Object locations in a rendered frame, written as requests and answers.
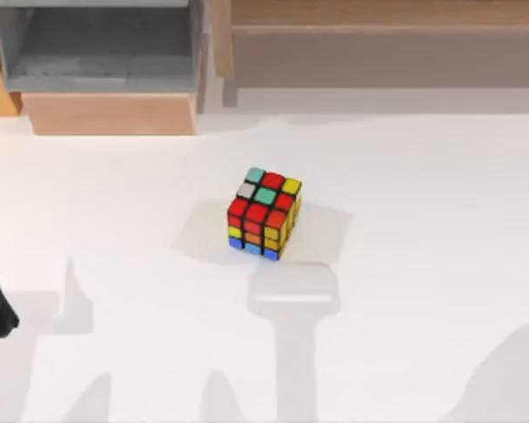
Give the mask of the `multicoloured puzzle cube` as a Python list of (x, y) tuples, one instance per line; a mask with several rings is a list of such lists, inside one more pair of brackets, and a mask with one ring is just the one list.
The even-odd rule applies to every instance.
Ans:
[(252, 167), (227, 208), (228, 244), (278, 262), (302, 204), (302, 182)]

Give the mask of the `pale wooden drawer front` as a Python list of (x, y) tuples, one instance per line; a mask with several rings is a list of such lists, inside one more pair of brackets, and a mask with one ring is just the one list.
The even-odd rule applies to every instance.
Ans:
[(23, 93), (37, 135), (193, 135), (194, 93)]

